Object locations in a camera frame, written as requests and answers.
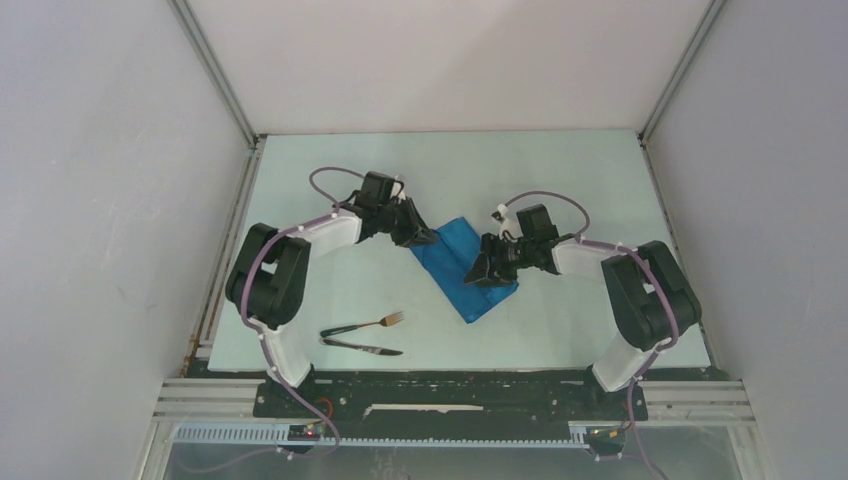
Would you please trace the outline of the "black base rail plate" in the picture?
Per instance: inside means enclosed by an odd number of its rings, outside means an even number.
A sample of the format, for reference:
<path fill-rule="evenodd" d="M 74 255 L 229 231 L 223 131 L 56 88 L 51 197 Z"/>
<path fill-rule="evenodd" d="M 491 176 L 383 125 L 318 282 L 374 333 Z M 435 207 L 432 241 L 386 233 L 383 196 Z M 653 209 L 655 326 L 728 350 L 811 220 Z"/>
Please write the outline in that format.
<path fill-rule="evenodd" d="M 253 414 L 259 418 L 326 415 L 353 423 L 368 406 L 414 404 L 481 408 L 498 420 L 509 415 L 541 414 L 543 424 L 565 420 L 616 421 L 627 425 L 637 412 L 635 392 L 607 393 L 589 372 L 578 370 L 508 371 L 317 371 L 289 393 L 266 379 L 259 386 Z"/>

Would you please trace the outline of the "aluminium frame rail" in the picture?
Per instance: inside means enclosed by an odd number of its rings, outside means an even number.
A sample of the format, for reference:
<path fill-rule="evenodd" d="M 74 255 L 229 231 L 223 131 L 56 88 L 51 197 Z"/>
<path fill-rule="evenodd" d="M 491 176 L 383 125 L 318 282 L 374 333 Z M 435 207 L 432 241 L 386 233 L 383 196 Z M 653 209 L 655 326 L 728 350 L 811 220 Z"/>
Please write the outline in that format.
<path fill-rule="evenodd" d="M 436 404 L 368 406 L 353 423 L 334 420 L 320 435 L 297 435 L 310 420 L 302 415 L 254 416 L 256 380 L 172 379 L 163 384 L 153 419 L 170 425 L 175 443 L 273 447 L 448 447 L 588 448 L 590 436 L 616 426 L 614 420 L 565 420 L 543 424 L 541 414 L 498 420 L 481 408 Z M 637 427 L 725 428 L 756 425 L 747 394 L 738 381 L 648 381 L 633 395 Z"/>

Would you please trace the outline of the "small circuit board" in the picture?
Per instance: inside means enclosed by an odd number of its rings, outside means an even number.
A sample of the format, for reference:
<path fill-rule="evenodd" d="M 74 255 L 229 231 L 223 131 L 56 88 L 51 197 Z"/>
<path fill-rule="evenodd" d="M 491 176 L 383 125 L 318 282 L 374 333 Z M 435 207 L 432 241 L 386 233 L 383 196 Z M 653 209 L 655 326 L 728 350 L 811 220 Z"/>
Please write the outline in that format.
<path fill-rule="evenodd" d="M 287 439 L 291 442 L 320 441 L 324 436 L 323 424 L 299 424 L 288 427 Z"/>

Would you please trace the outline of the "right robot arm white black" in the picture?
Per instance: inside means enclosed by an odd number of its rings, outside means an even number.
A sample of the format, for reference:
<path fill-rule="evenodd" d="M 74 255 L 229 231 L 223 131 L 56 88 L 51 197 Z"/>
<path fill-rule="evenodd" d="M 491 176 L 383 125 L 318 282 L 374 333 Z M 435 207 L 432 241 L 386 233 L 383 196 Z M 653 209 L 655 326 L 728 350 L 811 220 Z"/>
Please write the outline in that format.
<path fill-rule="evenodd" d="M 536 268 L 604 286 L 617 333 L 590 367 L 595 382 L 581 392 L 583 408 L 593 417 L 616 411 L 622 403 L 620 390 L 702 318 L 700 300 L 661 241 L 629 248 L 579 233 L 562 234 L 542 204 L 519 210 L 513 218 L 500 205 L 492 216 L 499 230 L 483 235 L 465 284 L 505 287 L 516 283 L 520 270 Z"/>

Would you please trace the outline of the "blue cloth napkin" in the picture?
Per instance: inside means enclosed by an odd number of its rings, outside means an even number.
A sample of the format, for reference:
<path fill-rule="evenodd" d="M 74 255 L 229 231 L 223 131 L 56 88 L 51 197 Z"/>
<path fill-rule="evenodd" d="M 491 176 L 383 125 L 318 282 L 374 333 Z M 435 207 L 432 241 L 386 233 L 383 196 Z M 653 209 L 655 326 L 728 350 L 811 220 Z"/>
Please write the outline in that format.
<path fill-rule="evenodd" d="M 518 290 L 517 282 L 502 287 L 464 283 L 481 246 L 480 235 L 464 217 L 438 227 L 435 233 L 436 243 L 413 247 L 411 252 L 466 324 L 481 319 Z"/>

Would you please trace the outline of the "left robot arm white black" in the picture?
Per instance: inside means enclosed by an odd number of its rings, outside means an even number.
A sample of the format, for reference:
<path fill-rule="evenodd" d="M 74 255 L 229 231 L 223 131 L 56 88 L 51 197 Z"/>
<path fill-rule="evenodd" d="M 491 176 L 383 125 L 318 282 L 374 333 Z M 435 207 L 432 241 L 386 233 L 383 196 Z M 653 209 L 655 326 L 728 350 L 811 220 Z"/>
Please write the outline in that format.
<path fill-rule="evenodd" d="M 407 249 L 438 239 L 401 179 L 377 172 L 361 179 L 347 198 L 332 199 L 327 214 L 284 229 L 252 225 L 226 281 L 225 297 L 255 331 L 269 376 L 282 384 L 277 402 L 292 416 L 308 414 L 316 403 L 315 388 L 304 382 L 313 366 L 295 324 L 310 262 L 377 234 Z"/>

